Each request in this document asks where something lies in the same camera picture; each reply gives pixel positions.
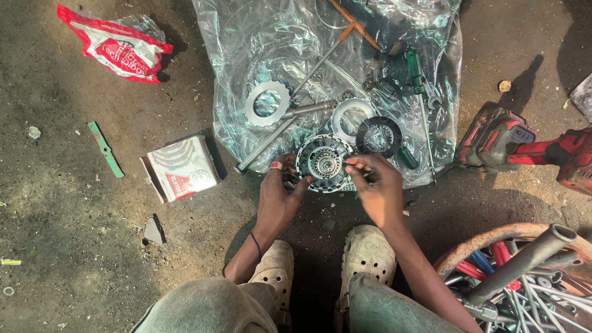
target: dirt floor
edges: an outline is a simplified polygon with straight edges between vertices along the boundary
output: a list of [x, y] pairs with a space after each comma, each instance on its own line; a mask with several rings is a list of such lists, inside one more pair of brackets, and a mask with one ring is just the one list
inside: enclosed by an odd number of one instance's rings
[[[211, 133], [214, 74], [190, 0], [62, 3], [104, 19], [149, 14], [175, 52], [163, 61], [167, 82], [126, 81], [82, 56], [81, 41], [55, 15], [57, 1], [3, 2], [0, 257], [22, 265], [0, 267], [0, 287], [16, 291], [0, 294], [0, 331], [126, 332], [178, 284], [219, 275], [255, 222], [261, 177], [235, 174], [236, 161], [218, 144], [227, 175], [214, 188], [161, 204], [143, 181], [139, 157], [146, 152]], [[487, 102], [521, 113], [542, 140], [587, 126], [572, 104], [562, 106], [592, 72], [592, 3], [532, 4], [462, 3], [459, 136]], [[503, 95], [496, 89], [502, 79], [514, 80]], [[99, 124], [125, 177], [114, 177], [89, 121]], [[28, 137], [29, 126], [39, 127], [41, 138]], [[558, 222], [590, 236], [592, 198], [561, 187], [557, 170], [446, 175], [435, 187], [406, 191], [417, 201], [408, 223], [432, 261], [512, 222]], [[168, 243], [143, 248], [140, 228], [155, 213]], [[337, 222], [334, 230], [322, 229], [325, 219]], [[343, 238], [361, 223], [369, 220], [353, 194], [308, 193], [282, 234], [295, 253], [294, 331], [316, 330], [310, 322], [330, 330]]]

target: red plastic bag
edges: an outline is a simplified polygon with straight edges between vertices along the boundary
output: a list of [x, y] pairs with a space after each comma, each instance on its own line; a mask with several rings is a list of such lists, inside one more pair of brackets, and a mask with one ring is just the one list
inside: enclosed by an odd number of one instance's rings
[[[148, 16], [141, 15], [141, 21], [128, 17], [116, 23], [81, 16], [61, 4], [57, 5], [57, 16], [82, 40], [82, 54], [85, 56], [96, 58], [128, 80], [160, 83], [156, 78], [162, 59], [160, 54], [173, 52], [173, 46], [165, 44], [165, 34]], [[133, 25], [134, 28], [119, 24], [126, 23], [126, 19], [135, 20], [138, 24]]]

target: green metal piece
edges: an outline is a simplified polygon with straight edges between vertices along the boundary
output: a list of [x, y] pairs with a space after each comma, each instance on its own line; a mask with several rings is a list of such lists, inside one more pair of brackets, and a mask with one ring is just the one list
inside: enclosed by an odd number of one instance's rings
[[425, 94], [426, 90], [423, 83], [426, 81], [426, 76], [423, 75], [422, 65], [419, 62], [419, 54], [416, 49], [409, 49], [405, 55], [407, 56], [407, 66], [409, 67], [409, 76], [411, 77], [411, 86], [413, 93], [416, 95]]
[[415, 157], [413, 157], [413, 155], [411, 155], [411, 153], [409, 152], [407, 147], [405, 147], [403, 144], [401, 144], [401, 146], [399, 146], [399, 150], [397, 151], [397, 156], [403, 160], [403, 164], [407, 168], [409, 168], [409, 170], [415, 170], [415, 169], [417, 169], [417, 167], [419, 167], [419, 163], [417, 162]]
[[99, 144], [99, 147], [101, 148], [101, 153], [105, 155], [105, 159], [107, 160], [107, 163], [109, 163], [109, 167], [111, 167], [111, 170], [115, 174], [115, 177], [121, 178], [125, 176], [124, 173], [121, 172], [121, 169], [119, 169], [119, 165], [117, 165], [117, 161], [111, 153], [111, 148], [109, 148], [109, 146], [107, 145], [107, 142], [101, 134], [99, 127], [96, 125], [96, 122], [91, 121], [90, 123], [88, 123], [88, 128], [91, 129], [92, 135], [95, 136], [96, 142]]

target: black wristband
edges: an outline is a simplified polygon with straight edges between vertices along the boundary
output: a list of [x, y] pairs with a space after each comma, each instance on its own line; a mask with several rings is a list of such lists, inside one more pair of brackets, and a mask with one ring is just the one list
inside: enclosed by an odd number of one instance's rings
[[249, 231], [249, 235], [251, 235], [251, 237], [253, 238], [253, 242], [255, 242], [255, 245], [257, 245], [257, 252], [259, 253], [259, 262], [261, 262], [261, 259], [263, 257], [261, 256], [261, 248], [259, 248], [259, 243], [257, 243], [257, 239], [255, 239], [255, 236], [253, 236], [253, 233], [251, 231]]

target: red power tool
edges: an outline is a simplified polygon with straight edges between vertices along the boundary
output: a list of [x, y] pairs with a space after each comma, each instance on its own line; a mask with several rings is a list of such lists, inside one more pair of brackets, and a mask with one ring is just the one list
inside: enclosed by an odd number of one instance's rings
[[526, 120], [503, 108], [482, 109], [456, 149], [455, 162], [488, 174], [521, 164], [559, 166], [557, 181], [592, 196], [592, 126], [567, 130], [552, 141], [535, 142]]

